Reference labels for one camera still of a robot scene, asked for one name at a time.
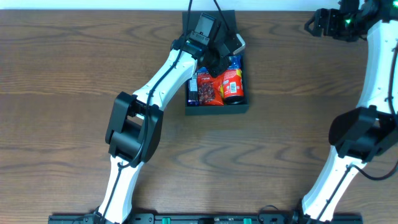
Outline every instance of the red plastic bag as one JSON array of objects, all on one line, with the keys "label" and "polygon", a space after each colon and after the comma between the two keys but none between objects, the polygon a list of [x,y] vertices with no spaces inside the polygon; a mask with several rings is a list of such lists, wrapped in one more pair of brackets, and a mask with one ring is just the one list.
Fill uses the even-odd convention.
[{"label": "red plastic bag", "polygon": [[223,106],[221,97],[223,75],[211,77],[208,72],[198,72],[198,100],[201,105]]}]

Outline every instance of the barcode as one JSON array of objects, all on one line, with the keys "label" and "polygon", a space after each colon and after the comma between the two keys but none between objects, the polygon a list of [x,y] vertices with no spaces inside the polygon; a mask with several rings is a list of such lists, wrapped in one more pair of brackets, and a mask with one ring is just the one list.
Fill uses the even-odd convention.
[{"label": "barcode", "polygon": [[231,93],[236,93],[236,82],[231,82],[229,87],[231,89]]}]

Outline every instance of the table top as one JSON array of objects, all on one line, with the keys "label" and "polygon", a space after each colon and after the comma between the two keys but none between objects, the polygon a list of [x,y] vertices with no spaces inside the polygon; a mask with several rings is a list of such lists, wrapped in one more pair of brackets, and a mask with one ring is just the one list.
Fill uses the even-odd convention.
[{"label": "table top", "polygon": [[[329,153],[328,130],[359,100],[367,43],[315,38],[312,12],[237,12],[247,43],[246,114],[185,116],[179,89],[142,168],[135,209],[256,213],[294,208]],[[102,201],[113,100],[145,84],[181,34],[181,12],[0,13],[0,223],[45,223]],[[388,172],[397,148],[366,171]],[[355,177],[337,211],[396,223],[398,177]]]}]

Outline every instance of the red can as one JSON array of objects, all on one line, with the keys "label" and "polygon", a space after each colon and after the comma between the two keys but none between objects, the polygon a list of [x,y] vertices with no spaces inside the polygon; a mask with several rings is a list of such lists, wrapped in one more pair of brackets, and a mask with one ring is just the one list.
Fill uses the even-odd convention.
[{"label": "red can", "polygon": [[244,100],[242,70],[234,69],[224,72],[223,92],[226,104],[236,104]]}]

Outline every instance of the white label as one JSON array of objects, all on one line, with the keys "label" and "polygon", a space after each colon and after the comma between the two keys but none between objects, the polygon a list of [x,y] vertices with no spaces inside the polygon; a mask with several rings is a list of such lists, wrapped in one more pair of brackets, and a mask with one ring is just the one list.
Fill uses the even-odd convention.
[{"label": "white label", "polygon": [[231,87],[231,93],[236,93],[236,82],[231,82],[229,86]]},{"label": "white label", "polygon": [[197,80],[189,80],[189,90],[190,91],[198,91]]}]

